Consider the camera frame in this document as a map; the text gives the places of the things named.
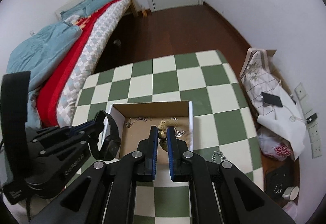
black strap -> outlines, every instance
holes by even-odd
[[[107,117],[109,122],[110,135],[105,137],[101,150],[98,150],[97,143],[95,144],[89,141],[92,155],[96,160],[113,160],[121,145],[118,126],[110,114],[101,110],[95,116],[94,122],[104,122],[105,117]]]
[[[14,177],[31,172],[25,122],[30,71],[6,74],[1,85],[1,127],[6,156]]]

mattress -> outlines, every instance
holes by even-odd
[[[91,35],[58,100],[56,116],[60,127],[71,124],[78,93],[87,77],[93,73],[108,39],[130,3],[131,0],[120,0],[112,4],[95,22]]]

metal chain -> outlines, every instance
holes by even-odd
[[[216,156],[219,156],[221,161],[225,161],[228,160],[225,155],[223,154],[223,152],[221,151],[214,151],[213,155],[211,156],[211,162],[217,163],[216,161]]]
[[[135,120],[133,121],[133,122],[131,122],[131,118],[130,118],[130,122],[127,122],[127,123],[125,123],[124,125],[126,126],[126,127],[131,127],[133,124],[135,124],[136,123],[136,121],[137,120],[143,120],[144,122],[147,122],[147,119],[149,119],[149,121],[152,121],[153,120],[153,118],[152,117],[137,117],[137,118],[135,118]]]
[[[176,117],[172,117],[171,120],[177,121],[178,119]],[[174,127],[174,134],[176,138],[180,138],[185,134],[185,132],[183,130],[178,131],[177,128]]]

white mug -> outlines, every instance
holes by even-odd
[[[282,197],[285,200],[293,201],[299,194],[299,187],[297,186],[290,186],[285,189]]]

cardboard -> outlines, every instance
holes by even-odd
[[[182,127],[177,127],[178,131],[189,130],[187,136],[178,139],[185,140],[188,149],[193,151],[193,112],[192,102],[152,102],[152,103],[135,103],[135,104],[113,104],[108,105],[106,112],[109,113],[117,123],[121,146],[116,158],[121,159],[124,155],[137,150],[139,141],[149,137],[152,125],[158,125],[163,119],[176,117]],[[146,122],[137,120],[138,117],[146,117]],[[130,122],[132,126],[127,128],[124,124]],[[110,134],[108,122],[104,122],[102,141]],[[169,159],[167,152],[159,145],[157,148],[157,163],[168,164]]]

